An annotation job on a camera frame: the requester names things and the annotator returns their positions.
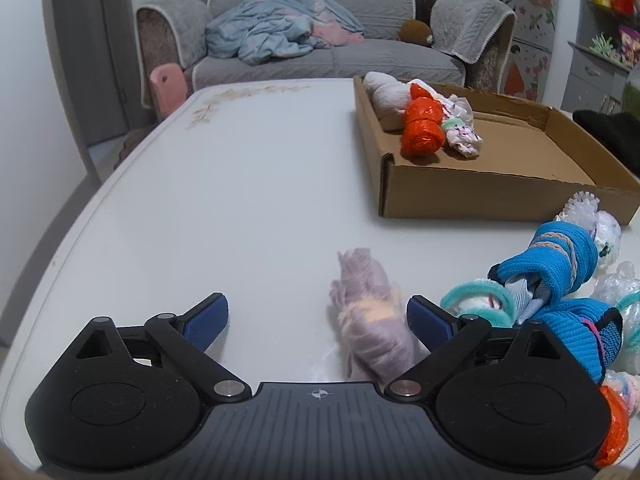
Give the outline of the pink plastic stool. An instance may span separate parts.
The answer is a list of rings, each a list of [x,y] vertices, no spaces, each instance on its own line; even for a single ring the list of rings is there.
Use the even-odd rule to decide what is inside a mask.
[[[166,63],[156,66],[149,80],[156,117],[163,122],[186,102],[189,95],[186,77],[179,64]]]

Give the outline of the brown plush toy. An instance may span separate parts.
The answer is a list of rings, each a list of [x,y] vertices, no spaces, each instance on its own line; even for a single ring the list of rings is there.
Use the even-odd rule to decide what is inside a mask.
[[[412,18],[400,25],[398,40],[407,44],[430,48],[434,42],[433,31],[426,23]]]

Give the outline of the decorated grey refrigerator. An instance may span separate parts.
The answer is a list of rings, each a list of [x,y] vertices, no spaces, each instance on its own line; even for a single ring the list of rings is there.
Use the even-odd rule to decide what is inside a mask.
[[[512,46],[500,89],[540,102],[552,60],[558,0],[499,0],[516,14]]]

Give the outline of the brown cardboard tray box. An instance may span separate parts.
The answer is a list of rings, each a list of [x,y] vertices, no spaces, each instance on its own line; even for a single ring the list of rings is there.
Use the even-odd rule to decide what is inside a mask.
[[[361,78],[357,119],[378,214],[385,218],[545,222],[588,191],[626,226],[639,208],[638,179],[596,138],[553,107],[441,84],[464,96],[483,139],[480,156],[440,150],[412,162],[382,129]]]

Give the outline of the glass fish bowl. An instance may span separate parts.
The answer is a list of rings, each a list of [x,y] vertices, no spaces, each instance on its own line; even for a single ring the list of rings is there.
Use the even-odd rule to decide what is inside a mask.
[[[625,82],[622,97],[622,111],[640,120],[640,88],[638,78],[629,78]]]

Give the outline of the blue sock black-pink trim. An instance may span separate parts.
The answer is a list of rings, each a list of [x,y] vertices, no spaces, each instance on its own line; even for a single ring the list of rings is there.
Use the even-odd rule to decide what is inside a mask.
[[[623,345],[623,318],[616,307],[592,298],[563,299],[542,307],[533,320],[546,324],[597,385]]]

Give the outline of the white frilly sock bundle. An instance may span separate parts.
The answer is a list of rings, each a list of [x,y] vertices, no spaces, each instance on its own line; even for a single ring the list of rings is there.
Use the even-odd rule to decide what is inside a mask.
[[[597,274],[616,263],[622,229],[612,214],[600,208],[600,200],[593,193],[576,192],[554,218],[580,226],[590,234],[598,252]]]

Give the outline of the black cloth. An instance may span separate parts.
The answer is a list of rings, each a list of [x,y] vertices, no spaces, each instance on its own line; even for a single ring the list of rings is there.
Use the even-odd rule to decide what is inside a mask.
[[[573,120],[597,139],[632,174],[640,177],[640,122],[634,115],[607,115],[592,110],[576,110]]]

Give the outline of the grey cabinet with shelves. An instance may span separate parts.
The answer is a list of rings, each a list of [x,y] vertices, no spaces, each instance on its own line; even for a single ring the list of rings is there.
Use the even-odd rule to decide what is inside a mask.
[[[632,15],[608,10],[594,0],[579,0],[578,27],[576,39],[570,42],[573,57],[562,110],[570,113],[593,110],[604,114],[622,110],[623,91],[630,69],[591,48],[598,38],[610,40],[617,48],[620,45],[618,28],[637,24]]]

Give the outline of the white rolled sock bundle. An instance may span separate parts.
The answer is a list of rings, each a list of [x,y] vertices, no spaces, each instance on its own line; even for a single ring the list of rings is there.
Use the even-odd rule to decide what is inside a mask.
[[[447,145],[465,158],[480,156],[483,139],[474,130],[474,115],[469,101],[454,93],[443,96],[421,79],[409,82],[412,98],[429,96],[442,106],[444,118],[440,128],[445,133]]]

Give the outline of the light blue blanket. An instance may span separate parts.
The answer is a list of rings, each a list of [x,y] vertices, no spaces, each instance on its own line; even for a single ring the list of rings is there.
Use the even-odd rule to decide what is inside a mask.
[[[238,58],[249,66],[363,40],[363,24],[334,0],[243,0],[205,29],[211,58]]]

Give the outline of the beige rolled sock bundle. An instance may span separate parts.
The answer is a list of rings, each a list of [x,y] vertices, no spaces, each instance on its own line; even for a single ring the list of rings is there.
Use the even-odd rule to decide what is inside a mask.
[[[409,85],[380,72],[366,73],[363,85],[382,129],[402,130],[405,109],[410,102]]]

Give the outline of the lilac fuzzy sock bundle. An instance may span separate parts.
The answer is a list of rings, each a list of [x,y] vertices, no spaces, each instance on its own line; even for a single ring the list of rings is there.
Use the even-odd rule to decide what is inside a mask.
[[[384,388],[428,355],[408,326],[397,284],[368,248],[337,255],[340,277],[330,286],[347,377]]]

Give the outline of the blue knit sock roll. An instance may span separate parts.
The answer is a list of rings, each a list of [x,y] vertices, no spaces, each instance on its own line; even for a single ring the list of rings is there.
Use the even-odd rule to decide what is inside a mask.
[[[518,276],[536,278],[550,292],[549,304],[556,304],[592,278],[598,258],[587,230],[549,221],[537,229],[524,252],[492,266],[487,277],[501,285]]]

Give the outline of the floor mat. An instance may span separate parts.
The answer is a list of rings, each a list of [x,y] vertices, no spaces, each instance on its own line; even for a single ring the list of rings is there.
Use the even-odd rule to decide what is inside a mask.
[[[150,132],[151,128],[145,127],[134,130],[133,133],[130,133],[130,135],[126,137],[126,140],[122,142],[122,148],[118,153],[114,170],[124,162],[124,160],[137,148],[137,146],[149,135]]]

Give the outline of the orange plastic bag bundle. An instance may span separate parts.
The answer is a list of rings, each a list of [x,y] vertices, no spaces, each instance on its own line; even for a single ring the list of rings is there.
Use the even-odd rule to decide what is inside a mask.
[[[410,101],[404,113],[401,155],[408,159],[425,158],[437,153],[445,144],[442,131],[444,107],[420,84],[409,84]]]

